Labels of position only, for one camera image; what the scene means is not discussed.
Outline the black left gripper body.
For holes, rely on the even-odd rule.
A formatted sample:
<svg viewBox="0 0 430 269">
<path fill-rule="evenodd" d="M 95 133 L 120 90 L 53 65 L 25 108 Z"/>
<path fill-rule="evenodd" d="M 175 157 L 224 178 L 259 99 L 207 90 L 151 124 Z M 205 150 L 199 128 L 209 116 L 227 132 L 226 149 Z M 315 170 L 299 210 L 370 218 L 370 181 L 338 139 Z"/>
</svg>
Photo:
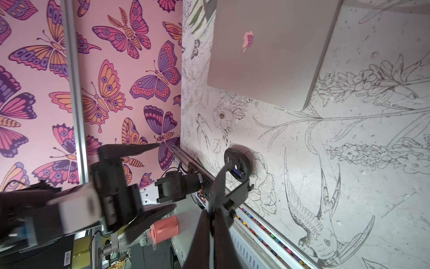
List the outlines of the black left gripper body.
<svg viewBox="0 0 430 269">
<path fill-rule="evenodd" d="M 106 234 L 117 232 L 143 211 L 138 185 L 127 184 L 120 159 L 105 159 L 92 164 L 90 172 L 100 201 L 101 222 Z"/>
</svg>

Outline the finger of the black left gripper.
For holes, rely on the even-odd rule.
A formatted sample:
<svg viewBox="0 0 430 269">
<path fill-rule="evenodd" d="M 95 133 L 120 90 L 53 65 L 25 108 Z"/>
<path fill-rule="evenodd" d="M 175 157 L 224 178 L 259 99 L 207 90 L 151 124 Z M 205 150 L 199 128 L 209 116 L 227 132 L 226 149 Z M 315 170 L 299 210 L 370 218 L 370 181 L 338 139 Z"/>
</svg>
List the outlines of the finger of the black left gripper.
<svg viewBox="0 0 430 269">
<path fill-rule="evenodd" d="M 143 207 L 137 217 L 129 223 L 124 231 L 126 244 L 136 241 L 152 224 L 161 220 L 165 215 L 172 212 L 176 204 L 164 203 L 160 205 L 148 205 Z"/>
<path fill-rule="evenodd" d="M 146 151 L 159 148 L 160 146 L 160 143 L 150 143 L 144 145 L 106 144 L 98 148 L 98 156 L 100 160 L 119 159 L 140 155 Z"/>
</svg>

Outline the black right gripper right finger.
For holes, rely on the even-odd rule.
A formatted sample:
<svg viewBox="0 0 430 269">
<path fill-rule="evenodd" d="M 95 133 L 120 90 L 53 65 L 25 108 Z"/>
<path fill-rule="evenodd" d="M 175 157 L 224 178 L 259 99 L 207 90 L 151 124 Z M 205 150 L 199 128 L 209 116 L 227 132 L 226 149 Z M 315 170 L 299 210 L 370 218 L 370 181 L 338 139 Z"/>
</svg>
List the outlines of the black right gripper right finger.
<svg viewBox="0 0 430 269">
<path fill-rule="evenodd" d="M 225 218 L 220 211 L 214 213 L 214 267 L 215 269 L 241 269 Z"/>
</svg>

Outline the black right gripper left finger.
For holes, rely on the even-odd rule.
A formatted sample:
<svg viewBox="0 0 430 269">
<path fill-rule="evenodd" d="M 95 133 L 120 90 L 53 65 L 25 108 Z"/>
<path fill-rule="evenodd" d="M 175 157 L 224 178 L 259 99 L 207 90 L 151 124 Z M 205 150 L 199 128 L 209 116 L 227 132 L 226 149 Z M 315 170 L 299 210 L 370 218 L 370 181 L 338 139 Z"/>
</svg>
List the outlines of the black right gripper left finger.
<svg viewBox="0 0 430 269">
<path fill-rule="evenodd" d="M 203 210 L 183 266 L 184 269 L 209 269 L 210 224 L 208 211 Z"/>
</svg>

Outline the black wireless mouse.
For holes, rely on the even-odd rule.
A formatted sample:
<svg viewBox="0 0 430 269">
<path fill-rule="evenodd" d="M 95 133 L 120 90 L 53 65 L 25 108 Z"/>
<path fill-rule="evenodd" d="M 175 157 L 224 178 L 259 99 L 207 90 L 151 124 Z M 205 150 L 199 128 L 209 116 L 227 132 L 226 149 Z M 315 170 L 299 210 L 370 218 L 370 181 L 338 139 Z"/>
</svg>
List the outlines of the black wireless mouse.
<svg viewBox="0 0 430 269">
<path fill-rule="evenodd" d="M 241 151 L 228 148 L 224 153 L 225 164 L 231 164 L 229 173 L 241 183 L 249 180 L 252 173 L 252 165 L 248 157 Z"/>
</svg>

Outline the silver laptop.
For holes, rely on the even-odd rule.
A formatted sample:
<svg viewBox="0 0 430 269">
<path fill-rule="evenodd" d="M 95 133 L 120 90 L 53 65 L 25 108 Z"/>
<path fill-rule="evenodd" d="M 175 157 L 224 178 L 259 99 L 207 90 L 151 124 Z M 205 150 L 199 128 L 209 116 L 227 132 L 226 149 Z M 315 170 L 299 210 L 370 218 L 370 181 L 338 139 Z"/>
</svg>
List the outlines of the silver laptop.
<svg viewBox="0 0 430 269">
<path fill-rule="evenodd" d="M 302 111 L 341 5 L 338 0 L 218 1 L 208 85 Z"/>
</svg>

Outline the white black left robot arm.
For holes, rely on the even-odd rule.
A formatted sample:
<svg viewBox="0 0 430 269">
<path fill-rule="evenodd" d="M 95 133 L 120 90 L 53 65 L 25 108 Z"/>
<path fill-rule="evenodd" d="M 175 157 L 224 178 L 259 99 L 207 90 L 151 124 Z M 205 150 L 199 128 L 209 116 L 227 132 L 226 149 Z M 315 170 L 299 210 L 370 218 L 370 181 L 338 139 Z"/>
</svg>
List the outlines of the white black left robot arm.
<svg viewBox="0 0 430 269">
<path fill-rule="evenodd" d="M 148 145 L 104 145 L 90 167 L 90 182 L 62 190 L 39 182 L 1 193 L 1 246 L 16 251 L 102 225 L 108 234 L 123 229 L 129 242 L 166 214 L 186 195 L 198 192 L 197 173 L 167 171 L 155 182 L 157 203 L 145 205 L 137 184 L 125 181 L 123 159 L 158 148 Z"/>
</svg>

